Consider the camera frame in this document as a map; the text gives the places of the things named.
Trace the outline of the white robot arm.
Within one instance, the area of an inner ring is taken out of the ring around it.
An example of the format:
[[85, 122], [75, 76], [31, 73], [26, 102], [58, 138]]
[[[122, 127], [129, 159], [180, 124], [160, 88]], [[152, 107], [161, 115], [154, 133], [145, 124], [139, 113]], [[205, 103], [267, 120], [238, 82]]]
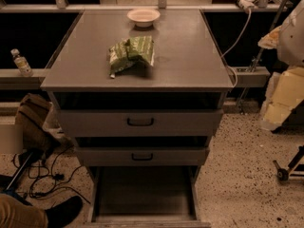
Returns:
[[274, 131], [304, 101], [304, 0], [283, 23], [258, 41], [261, 48], [275, 49], [280, 62], [287, 65], [269, 81], [260, 114], [262, 129]]

